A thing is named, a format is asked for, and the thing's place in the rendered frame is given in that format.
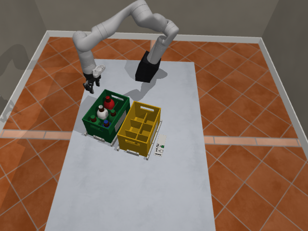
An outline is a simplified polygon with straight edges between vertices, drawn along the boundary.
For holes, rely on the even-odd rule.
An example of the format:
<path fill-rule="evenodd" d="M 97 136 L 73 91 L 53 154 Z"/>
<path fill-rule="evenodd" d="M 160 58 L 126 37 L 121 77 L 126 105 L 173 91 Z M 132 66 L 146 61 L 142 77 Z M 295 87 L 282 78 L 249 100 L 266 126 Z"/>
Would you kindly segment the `white paper pick list strip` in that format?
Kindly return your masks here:
<path fill-rule="evenodd" d="M 165 142 L 166 142 L 166 137 L 167 137 L 166 135 L 159 134 L 154 155 L 162 157 Z"/>

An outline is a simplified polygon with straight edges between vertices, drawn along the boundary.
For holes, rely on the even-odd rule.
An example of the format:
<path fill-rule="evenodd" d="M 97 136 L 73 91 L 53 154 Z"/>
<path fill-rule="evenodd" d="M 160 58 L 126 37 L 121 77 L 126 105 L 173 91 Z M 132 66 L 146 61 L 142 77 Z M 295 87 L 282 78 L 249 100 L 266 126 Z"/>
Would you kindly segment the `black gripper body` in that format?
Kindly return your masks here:
<path fill-rule="evenodd" d="M 84 77 L 86 78 L 86 81 L 88 80 L 89 83 L 92 84 L 92 79 L 94 79 L 94 81 L 96 80 L 96 78 L 93 77 L 93 74 L 84 74 Z"/>

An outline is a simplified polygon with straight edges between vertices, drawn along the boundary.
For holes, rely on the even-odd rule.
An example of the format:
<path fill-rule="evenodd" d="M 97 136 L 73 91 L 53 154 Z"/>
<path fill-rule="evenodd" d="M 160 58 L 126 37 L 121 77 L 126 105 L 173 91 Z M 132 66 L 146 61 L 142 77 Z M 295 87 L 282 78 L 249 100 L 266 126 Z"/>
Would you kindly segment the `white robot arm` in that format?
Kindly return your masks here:
<path fill-rule="evenodd" d="M 153 14 L 145 0 L 137 0 L 110 19 L 94 26 L 88 36 L 83 31 L 76 31 L 73 34 L 73 43 L 78 52 L 83 73 L 93 74 L 93 77 L 97 78 L 105 70 L 105 65 L 96 65 L 91 49 L 100 41 L 112 36 L 123 20 L 130 15 L 139 27 L 164 33 L 165 36 L 157 38 L 147 56 L 147 60 L 150 63 L 157 64 L 159 62 L 170 43 L 178 34 L 179 28 L 162 15 L 158 13 Z"/>

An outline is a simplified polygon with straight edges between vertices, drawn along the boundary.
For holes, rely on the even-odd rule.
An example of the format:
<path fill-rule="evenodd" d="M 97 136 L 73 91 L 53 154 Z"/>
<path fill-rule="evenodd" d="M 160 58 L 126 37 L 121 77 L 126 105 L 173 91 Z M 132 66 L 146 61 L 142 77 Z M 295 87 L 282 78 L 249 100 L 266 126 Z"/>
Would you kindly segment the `yellow crate with dividers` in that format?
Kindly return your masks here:
<path fill-rule="evenodd" d="M 153 109 L 149 106 L 141 105 Z M 160 123 L 160 113 L 132 106 L 117 134 L 120 149 L 147 157 Z"/>

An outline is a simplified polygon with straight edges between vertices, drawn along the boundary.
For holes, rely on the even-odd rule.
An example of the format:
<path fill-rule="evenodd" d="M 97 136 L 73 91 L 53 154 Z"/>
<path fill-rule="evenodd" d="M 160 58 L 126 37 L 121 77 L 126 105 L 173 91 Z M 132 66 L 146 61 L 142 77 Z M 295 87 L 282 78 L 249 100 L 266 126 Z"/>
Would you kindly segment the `blue bottle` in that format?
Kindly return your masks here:
<path fill-rule="evenodd" d="M 105 127 L 105 128 L 109 128 L 110 125 L 111 125 L 111 123 L 108 120 L 104 120 L 102 126 Z"/>

